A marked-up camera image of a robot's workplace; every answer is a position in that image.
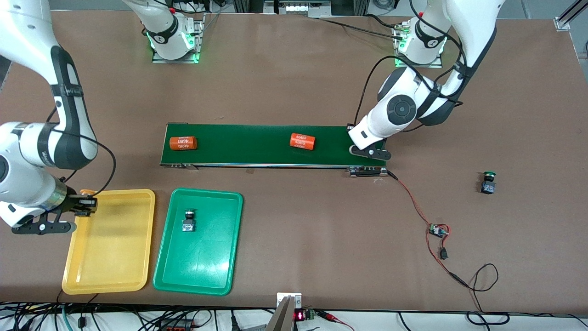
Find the plastic tray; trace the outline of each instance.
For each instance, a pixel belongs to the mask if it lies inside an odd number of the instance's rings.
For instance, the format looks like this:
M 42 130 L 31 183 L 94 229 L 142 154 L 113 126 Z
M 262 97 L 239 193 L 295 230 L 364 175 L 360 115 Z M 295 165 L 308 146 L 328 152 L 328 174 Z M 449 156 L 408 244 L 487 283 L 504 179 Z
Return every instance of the plastic tray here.
M 155 195 L 104 191 L 98 209 L 76 217 L 61 286 L 67 294 L 130 292 L 147 282 Z
M 243 197 L 235 192 L 178 188 L 169 202 L 153 286 L 162 291 L 223 296 L 230 292 Z M 193 232 L 182 231 L 196 209 Z

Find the orange cylinder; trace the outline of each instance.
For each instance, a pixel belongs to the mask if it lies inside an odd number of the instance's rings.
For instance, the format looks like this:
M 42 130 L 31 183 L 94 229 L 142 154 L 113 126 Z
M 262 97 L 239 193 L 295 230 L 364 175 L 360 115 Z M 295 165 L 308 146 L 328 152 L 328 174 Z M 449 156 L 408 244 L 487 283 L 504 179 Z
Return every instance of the orange cylinder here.
M 315 149 L 315 137 L 305 134 L 293 133 L 290 136 L 290 146 L 312 151 Z
M 171 137 L 169 139 L 169 148 L 174 151 L 195 150 L 198 143 L 194 136 L 190 137 Z

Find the green conveyor belt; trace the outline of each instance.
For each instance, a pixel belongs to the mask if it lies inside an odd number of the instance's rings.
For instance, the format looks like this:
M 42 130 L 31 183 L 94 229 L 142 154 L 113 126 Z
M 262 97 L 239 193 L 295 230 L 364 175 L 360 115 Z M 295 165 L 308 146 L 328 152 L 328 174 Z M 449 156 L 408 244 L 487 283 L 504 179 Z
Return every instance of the green conveyor belt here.
M 291 147 L 292 133 L 316 137 L 314 150 Z M 196 150 L 173 151 L 171 137 L 194 136 Z M 346 127 L 312 125 L 168 124 L 162 166 L 200 167 L 385 167 L 386 162 L 349 153 Z

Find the brown table surface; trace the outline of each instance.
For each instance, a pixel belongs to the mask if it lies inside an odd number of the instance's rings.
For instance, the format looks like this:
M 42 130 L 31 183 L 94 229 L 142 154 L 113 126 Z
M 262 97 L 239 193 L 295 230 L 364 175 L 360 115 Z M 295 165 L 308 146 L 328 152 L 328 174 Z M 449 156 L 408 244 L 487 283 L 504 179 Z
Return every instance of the brown table surface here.
M 276 292 L 302 292 L 304 304 L 333 309 L 475 309 L 470 293 L 429 255 L 425 224 L 392 178 L 158 165 L 168 122 L 345 125 L 369 70 L 391 53 L 389 39 L 295 15 L 222 15 L 206 32 L 200 64 L 161 65 L 150 63 L 132 12 L 53 16 L 55 34 L 76 62 L 94 130 L 119 163 L 109 188 L 150 188 L 157 196 L 147 285 L 101 294 L 97 302 L 271 307 Z M 343 20 L 385 32 L 369 18 Z M 465 105 L 443 125 L 392 137 L 389 168 L 431 221 L 451 225 L 450 270 L 469 280 L 485 262 L 498 267 L 495 288 L 479 295 L 484 309 L 588 313 L 588 89 L 569 34 L 556 32 L 552 21 L 497 26 L 462 95 Z M 447 47 L 448 65 L 455 56 Z M 392 68 L 390 61 L 374 73 L 362 114 Z M 15 65 L 0 94 L 2 122 L 44 121 L 52 107 L 46 82 Z M 101 151 L 70 185 L 98 188 L 110 170 Z M 497 172 L 492 196 L 478 192 L 486 170 Z M 151 285 L 177 187 L 245 198 L 228 296 Z M 16 236 L 2 226 L 0 300 L 54 301 L 69 238 Z M 481 278 L 487 285 L 493 275 Z

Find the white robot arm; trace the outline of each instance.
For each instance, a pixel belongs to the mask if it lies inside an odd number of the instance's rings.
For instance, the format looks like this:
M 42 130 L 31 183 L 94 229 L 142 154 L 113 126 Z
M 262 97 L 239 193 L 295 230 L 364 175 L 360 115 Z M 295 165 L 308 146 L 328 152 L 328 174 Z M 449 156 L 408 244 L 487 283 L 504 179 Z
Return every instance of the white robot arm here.
M 161 1 L 122 1 L 137 14 L 151 46 L 162 58 L 179 59 L 196 47 L 193 18 L 175 11 L 172 13 Z
M 452 25 L 462 40 L 462 57 L 442 86 L 434 86 L 432 80 L 410 68 L 394 70 L 380 87 L 376 106 L 349 131 L 355 144 L 350 152 L 378 155 L 373 153 L 375 143 L 402 131 L 414 119 L 427 126 L 443 123 L 494 41 L 496 18 L 504 1 L 429 0 L 422 18 L 445 32 Z M 418 63 L 433 61 L 443 35 L 419 18 L 411 19 L 410 26 L 412 37 L 405 55 Z
M 0 126 L 0 217 L 17 228 L 37 216 L 46 219 L 47 212 L 88 215 L 95 210 L 96 199 L 76 195 L 44 169 L 79 170 L 98 152 L 78 73 L 55 39 L 48 1 L 0 1 L 0 34 L 0 55 L 49 83 L 59 115 L 58 123 Z

